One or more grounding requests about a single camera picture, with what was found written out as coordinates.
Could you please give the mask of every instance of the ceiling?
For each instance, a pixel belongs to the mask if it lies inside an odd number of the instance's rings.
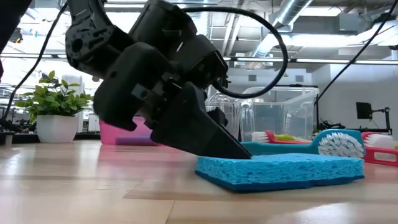
[[[10,43],[4,49],[3,53],[20,53],[20,54],[37,54],[40,51],[47,31],[50,29],[52,21],[55,19],[59,2],[62,0],[35,0],[32,8],[30,8],[25,16],[21,19],[19,27],[22,29],[23,41],[19,44]],[[128,3],[129,6],[122,7],[114,5],[114,3]],[[121,1],[109,0],[106,8],[107,15],[111,21],[120,27],[123,31],[128,32],[139,16],[141,5],[145,1]],[[267,20],[277,13],[281,0],[180,0],[172,1],[178,3],[180,7],[190,7],[197,4],[220,6],[241,7],[250,10],[256,14],[265,17]],[[286,40],[295,39],[301,41],[292,41],[286,43],[288,46],[289,57],[292,58],[333,58],[347,59],[352,58],[360,49],[362,39],[358,34],[372,27],[373,20],[377,19],[380,13],[384,12],[393,1],[339,1],[339,0],[314,0],[301,16],[294,23],[292,32],[283,33]],[[336,28],[335,24],[343,19],[348,19],[345,24],[341,23]],[[267,37],[270,38],[269,43],[274,41],[272,36],[267,36],[267,31],[262,28],[260,23],[243,16],[237,16],[225,13],[206,13],[193,15],[193,20],[198,27],[199,33],[205,34],[212,43],[224,55],[244,54],[252,55],[261,41]],[[66,12],[60,19],[56,29],[50,38],[47,46],[47,54],[64,54],[65,53],[65,32],[70,26],[70,16]],[[342,31],[342,26],[349,23],[354,25],[348,30]],[[332,40],[339,40],[338,37],[344,37],[349,41],[349,47],[328,46],[325,44],[338,43],[339,41],[326,41],[317,46],[311,47],[314,41],[310,40],[314,35],[322,35],[326,37],[332,36]],[[383,59],[391,54],[388,46],[379,46],[378,43],[369,46],[362,54],[361,59]],[[268,57],[281,57],[281,52],[277,43],[271,46]],[[7,58],[4,63],[5,71],[12,76],[6,80],[9,83],[18,82],[22,76],[29,70],[32,59],[23,62],[22,59]],[[278,67],[278,64],[270,64],[269,68]],[[66,62],[45,59],[38,70],[53,70],[62,67],[64,71],[75,72],[68,67]],[[312,69],[312,64],[290,64],[292,68]]]

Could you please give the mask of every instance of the pink container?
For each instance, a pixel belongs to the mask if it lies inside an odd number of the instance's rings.
[[[158,146],[150,140],[150,130],[144,125],[145,119],[135,116],[132,119],[137,128],[134,131],[126,131],[121,128],[99,121],[99,130],[101,132],[101,142],[105,145],[124,145],[124,146]]]

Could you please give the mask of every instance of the white wall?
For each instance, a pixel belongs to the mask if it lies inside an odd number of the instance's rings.
[[[266,86],[268,85],[277,75],[278,71],[269,69],[256,69],[256,70],[246,70],[243,68],[230,68],[228,70],[228,80],[231,81],[228,89],[236,93],[242,93],[245,89],[254,86]],[[311,85],[311,73],[307,73],[306,69],[301,68],[288,68],[285,72],[288,77],[282,77],[278,85],[291,85],[291,84],[301,84],[301,85]],[[257,75],[256,82],[249,82],[248,75]],[[304,82],[296,82],[295,76],[303,75]]]
[[[344,65],[325,65],[312,74],[320,91]],[[319,104],[320,119],[342,123],[347,128],[376,128],[365,119],[356,118],[356,102],[371,103],[374,110],[389,106],[393,135],[398,138],[398,73],[396,66],[352,65],[330,87]],[[386,127],[383,113],[374,113],[380,128]]]

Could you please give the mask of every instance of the wooden surface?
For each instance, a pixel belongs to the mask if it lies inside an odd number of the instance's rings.
[[[366,165],[349,185],[232,194],[166,147],[73,144],[0,149],[0,223],[398,223],[398,168]]]

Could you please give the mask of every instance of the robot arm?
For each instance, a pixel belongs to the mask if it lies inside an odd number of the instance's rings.
[[[103,0],[68,0],[71,66],[104,79],[94,97],[99,118],[130,131],[139,114],[151,139],[199,156],[249,159],[225,129],[220,110],[206,112],[204,89],[228,66],[177,6],[149,0],[127,34],[111,23]]]

